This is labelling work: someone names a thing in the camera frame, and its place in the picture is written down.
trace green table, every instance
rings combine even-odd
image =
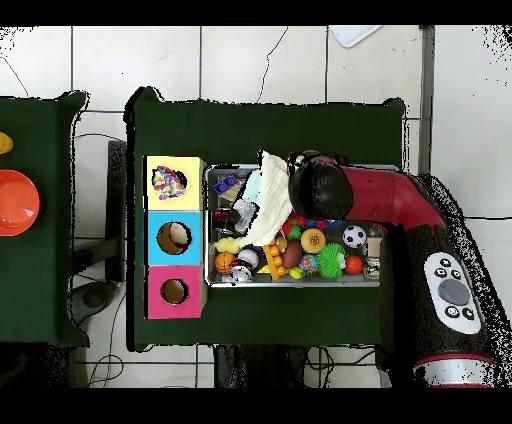
[[[0,342],[87,345],[68,318],[72,275],[73,119],[86,94],[56,100],[0,98],[0,131],[14,149],[0,155],[0,169],[27,175],[39,191],[34,225],[16,237],[0,237]]]
[[[142,156],[199,156],[208,164],[255,163],[257,151],[286,157],[315,149],[348,156],[352,163],[401,168],[405,107],[330,103],[310,106],[236,105],[207,101],[164,103],[152,88],[127,104],[128,345],[222,343],[337,345],[378,343],[378,288],[210,289],[200,319],[145,320],[142,303]]]

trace white cloth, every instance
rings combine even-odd
[[[292,204],[288,195],[286,161],[278,156],[262,153],[258,211],[240,247],[269,244],[290,216]]]

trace red ball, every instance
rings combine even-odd
[[[347,274],[359,274],[363,271],[363,260],[359,256],[350,255],[345,258],[345,272]]]

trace green spiky ball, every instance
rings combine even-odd
[[[338,255],[345,255],[343,246],[337,243],[327,243],[320,252],[316,254],[318,262],[318,273],[324,278],[336,279],[341,277],[342,271]]]

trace round hole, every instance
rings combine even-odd
[[[170,279],[162,284],[160,295],[165,302],[171,305],[183,303],[188,296],[188,287],[180,279]]]
[[[192,233],[182,222],[167,222],[156,235],[160,249],[169,255],[181,255],[192,243]]]

